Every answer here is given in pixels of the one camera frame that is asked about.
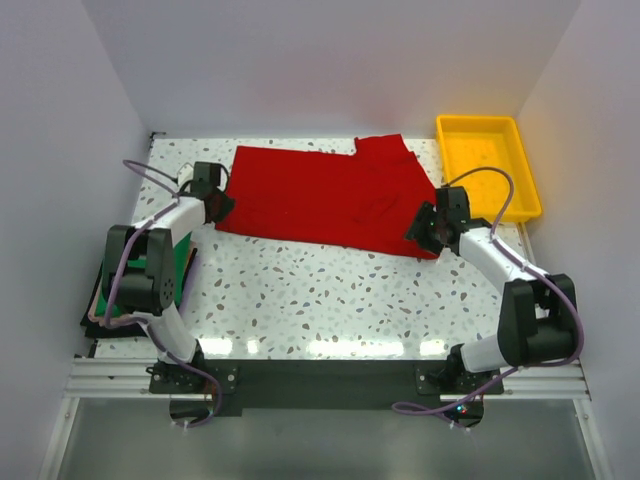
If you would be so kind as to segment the red t shirt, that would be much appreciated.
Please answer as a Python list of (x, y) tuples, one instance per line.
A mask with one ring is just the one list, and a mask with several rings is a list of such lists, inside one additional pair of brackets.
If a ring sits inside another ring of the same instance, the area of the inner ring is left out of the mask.
[(231, 213), (217, 230), (433, 259), (406, 239), (435, 187), (399, 134), (355, 139), (351, 155), (240, 146)]

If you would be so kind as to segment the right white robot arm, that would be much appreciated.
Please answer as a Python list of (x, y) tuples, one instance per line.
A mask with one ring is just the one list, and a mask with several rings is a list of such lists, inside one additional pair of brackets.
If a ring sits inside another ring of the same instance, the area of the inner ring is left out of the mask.
[(443, 369), (431, 377), (440, 387), (469, 392), (504, 367), (571, 363), (584, 347), (584, 329), (573, 281), (551, 275), (517, 254), (485, 219), (473, 218), (462, 187), (436, 190), (418, 210), (406, 238), (423, 250), (448, 249), (475, 266), (501, 294), (497, 332), (450, 349)]

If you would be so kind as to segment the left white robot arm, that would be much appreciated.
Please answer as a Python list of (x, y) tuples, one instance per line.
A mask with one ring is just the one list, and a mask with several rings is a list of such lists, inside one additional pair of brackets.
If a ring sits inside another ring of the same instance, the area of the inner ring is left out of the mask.
[(184, 175), (133, 160), (123, 165), (168, 192), (170, 202), (135, 224), (109, 229), (100, 283), (106, 300), (103, 326), (139, 325), (156, 346), (158, 359), (175, 364), (173, 382), (185, 392), (196, 392), (206, 383), (207, 368), (194, 359), (199, 342), (176, 305), (175, 247), (194, 230), (231, 213), (230, 173), (223, 164), (209, 162), (194, 163)]

